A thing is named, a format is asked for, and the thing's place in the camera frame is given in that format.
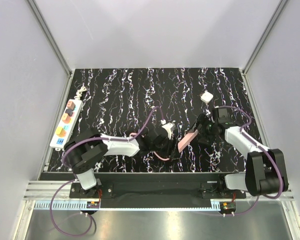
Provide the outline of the white square plug adapter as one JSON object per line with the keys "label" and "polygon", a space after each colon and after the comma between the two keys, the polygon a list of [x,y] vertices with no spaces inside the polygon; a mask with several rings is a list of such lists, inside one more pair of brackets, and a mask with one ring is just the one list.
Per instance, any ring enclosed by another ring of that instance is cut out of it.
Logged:
{"label": "white square plug adapter", "polygon": [[213,99],[213,94],[206,91],[200,96],[200,100],[206,104],[208,104]]}

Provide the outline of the white power strip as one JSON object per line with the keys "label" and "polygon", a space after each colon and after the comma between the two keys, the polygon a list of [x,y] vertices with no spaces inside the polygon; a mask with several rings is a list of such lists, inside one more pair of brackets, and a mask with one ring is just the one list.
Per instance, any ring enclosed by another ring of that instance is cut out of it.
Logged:
{"label": "white power strip", "polygon": [[82,110],[83,101],[79,99],[70,99],[61,114],[60,120],[53,132],[49,146],[56,151],[64,149],[66,143],[72,136],[75,124]]}

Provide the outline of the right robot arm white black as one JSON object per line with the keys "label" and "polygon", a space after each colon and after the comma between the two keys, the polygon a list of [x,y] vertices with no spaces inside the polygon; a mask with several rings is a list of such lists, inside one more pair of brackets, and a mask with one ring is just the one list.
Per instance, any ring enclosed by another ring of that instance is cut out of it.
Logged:
{"label": "right robot arm white black", "polygon": [[288,190],[283,152],[259,143],[228,115],[209,118],[200,114],[183,139],[186,145],[197,138],[200,144],[208,146],[217,137],[232,145],[245,159],[244,173],[229,173],[217,185],[220,197],[229,198],[235,190],[240,190],[254,197],[275,199]]}

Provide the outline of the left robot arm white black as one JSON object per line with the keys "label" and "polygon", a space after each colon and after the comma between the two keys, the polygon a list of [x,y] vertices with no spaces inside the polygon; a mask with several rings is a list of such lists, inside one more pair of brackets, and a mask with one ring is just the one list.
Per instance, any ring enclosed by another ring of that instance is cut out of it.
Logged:
{"label": "left robot arm white black", "polygon": [[98,193],[94,167],[106,156],[146,156],[156,153],[165,161],[180,158],[178,139],[173,136],[175,125],[166,123],[151,130],[141,130],[128,137],[110,136],[90,128],[68,141],[61,159],[79,181],[80,192],[87,198]]}

